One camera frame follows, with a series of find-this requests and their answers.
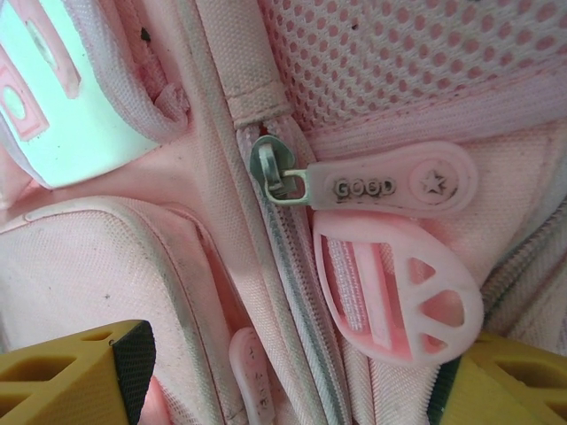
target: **backpack pocket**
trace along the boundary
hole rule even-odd
[[[247,422],[229,361],[230,339],[246,315],[190,212],[118,197],[76,199],[6,224],[0,251],[4,348],[144,318],[171,423]]]

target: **zipper slider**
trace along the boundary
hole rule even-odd
[[[314,210],[434,217],[460,211],[478,188],[478,171],[469,154],[446,142],[296,169],[293,152],[277,137],[264,135],[252,147],[250,169],[270,202]],[[298,197],[293,196],[296,181],[303,186]]]

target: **pink mesh fabric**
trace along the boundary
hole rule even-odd
[[[463,91],[567,54],[561,0],[260,0],[304,129]]]
[[[191,221],[116,198],[79,199],[27,220],[0,236],[8,348],[146,319],[173,424],[247,422],[229,364],[219,283]]]

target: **pink rubber zipper pull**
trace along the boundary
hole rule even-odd
[[[272,135],[252,148],[251,172],[276,205],[309,205],[314,210],[364,210],[409,217],[455,213],[478,188],[478,171],[467,151],[446,142],[417,143],[360,158],[293,169],[294,158]],[[305,192],[296,190],[294,179]]]
[[[276,410],[269,386],[268,362],[253,328],[240,329],[230,341],[230,365],[242,392],[250,425],[269,425]]]
[[[483,320],[478,286],[452,251],[412,221],[371,212],[316,212],[314,240],[331,315],[367,356],[434,365],[474,343]],[[345,256],[335,255],[334,243],[343,244],[355,264],[341,265]]]
[[[170,425],[171,423],[163,389],[156,377],[152,376],[138,425]]]

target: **pink buckle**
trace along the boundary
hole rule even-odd
[[[69,56],[61,37],[51,23],[39,0],[8,0],[19,18],[26,24],[35,45],[51,66],[61,87],[70,99],[79,96],[81,77]]]
[[[483,320],[478,286],[452,251],[412,221],[375,212],[315,212],[314,240],[331,315],[367,356],[425,366],[454,359],[474,343]],[[346,255],[353,255],[348,278],[336,263],[344,258],[331,255],[333,241],[346,243]],[[359,328],[350,324],[352,311]]]
[[[0,105],[22,141],[41,134],[50,125],[26,82],[0,46]]]

